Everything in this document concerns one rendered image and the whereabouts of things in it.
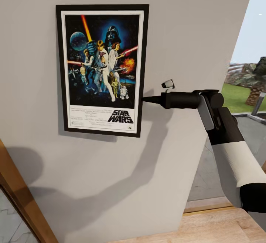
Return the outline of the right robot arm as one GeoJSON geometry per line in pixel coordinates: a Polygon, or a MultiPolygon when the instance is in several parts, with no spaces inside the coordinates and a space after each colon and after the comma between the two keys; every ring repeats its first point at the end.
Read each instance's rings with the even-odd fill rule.
{"type": "Polygon", "coordinates": [[[252,155],[239,128],[237,119],[219,90],[177,92],[173,79],[161,84],[166,92],[143,97],[142,101],[160,104],[164,109],[198,109],[208,133],[221,187],[229,202],[244,209],[266,232],[266,173],[252,155]]]}

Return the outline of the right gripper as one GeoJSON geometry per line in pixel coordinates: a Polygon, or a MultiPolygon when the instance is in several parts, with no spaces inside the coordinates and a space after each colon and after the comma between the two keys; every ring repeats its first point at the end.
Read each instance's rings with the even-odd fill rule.
{"type": "Polygon", "coordinates": [[[188,96],[186,92],[161,92],[160,96],[143,97],[141,100],[160,104],[164,109],[186,109],[188,96]]]}

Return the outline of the poster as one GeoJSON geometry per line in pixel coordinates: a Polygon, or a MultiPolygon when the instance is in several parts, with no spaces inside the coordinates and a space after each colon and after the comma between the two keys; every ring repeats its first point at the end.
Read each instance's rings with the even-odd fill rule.
{"type": "Polygon", "coordinates": [[[56,5],[64,131],[140,138],[149,4],[56,5]]]}

